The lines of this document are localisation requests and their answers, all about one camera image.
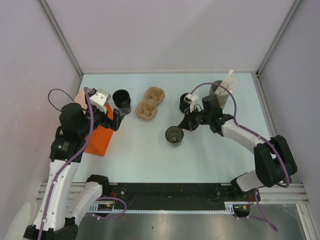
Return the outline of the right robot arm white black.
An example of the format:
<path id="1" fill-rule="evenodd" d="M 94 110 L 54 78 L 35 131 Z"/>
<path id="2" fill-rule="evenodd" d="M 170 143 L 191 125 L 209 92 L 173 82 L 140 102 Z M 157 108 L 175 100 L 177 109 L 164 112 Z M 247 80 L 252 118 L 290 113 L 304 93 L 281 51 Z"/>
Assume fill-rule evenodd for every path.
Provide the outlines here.
<path id="1" fill-rule="evenodd" d="M 280 186 L 281 181 L 286 187 L 290 183 L 298 167 L 283 136 L 266 137 L 236 123 L 234 115 L 223 113 L 214 95 L 202 98 L 201 109 L 197 109 L 197 101 L 198 97 L 190 93 L 180 97 L 179 109 L 184 117 L 178 128 L 192 132 L 207 125 L 214 134 L 237 142 L 254 156 L 255 169 L 231 181 L 230 194 L 235 200 L 242 201 L 255 188 Z"/>

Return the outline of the dark single cup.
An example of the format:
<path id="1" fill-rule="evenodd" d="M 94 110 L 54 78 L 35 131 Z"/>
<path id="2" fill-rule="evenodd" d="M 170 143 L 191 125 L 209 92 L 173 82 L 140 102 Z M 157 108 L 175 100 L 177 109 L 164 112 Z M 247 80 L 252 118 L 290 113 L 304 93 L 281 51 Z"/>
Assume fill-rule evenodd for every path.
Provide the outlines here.
<path id="1" fill-rule="evenodd" d="M 170 126 L 165 131 L 165 139 L 172 147 L 178 147 L 182 144 L 184 131 L 178 126 Z"/>

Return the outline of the orange paper bag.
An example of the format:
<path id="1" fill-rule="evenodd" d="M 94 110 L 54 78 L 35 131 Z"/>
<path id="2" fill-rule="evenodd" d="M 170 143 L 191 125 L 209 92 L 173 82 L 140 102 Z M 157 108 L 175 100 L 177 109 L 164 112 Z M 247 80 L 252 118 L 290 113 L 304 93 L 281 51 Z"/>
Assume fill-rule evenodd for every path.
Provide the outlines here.
<path id="1" fill-rule="evenodd" d="M 83 112 L 86 112 L 88 106 L 86 104 L 85 91 L 83 88 L 81 88 L 78 94 L 75 96 L 74 102 L 80 104 L 84 109 Z M 113 133 L 114 131 L 112 129 L 99 126 L 93 131 L 90 142 L 84 152 L 103 157 L 107 151 Z"/>

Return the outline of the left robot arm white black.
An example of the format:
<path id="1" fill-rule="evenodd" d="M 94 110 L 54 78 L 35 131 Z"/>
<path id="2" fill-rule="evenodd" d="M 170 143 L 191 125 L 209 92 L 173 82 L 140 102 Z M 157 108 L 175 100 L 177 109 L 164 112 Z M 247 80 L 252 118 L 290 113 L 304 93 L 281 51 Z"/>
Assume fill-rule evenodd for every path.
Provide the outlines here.
<path id="1" fill-rule="evenodd" d="M 83 152 L 93 131 L 98 127 L 117 131 L 124 114 L 113 110 L 112 118 L 96 106 L 83 109 L 73 102 L 62 107 L 60 126 L 51 144 L 49 178 L 41 207 L 33 223 L 27 226 L 24 238 L 28 240 L 74 240 L 79 225 L 91 205 L 110 196 L 109 179 L 91 175 L 80 195 L 68 205 L 72 181 L 80 166 Z"/>

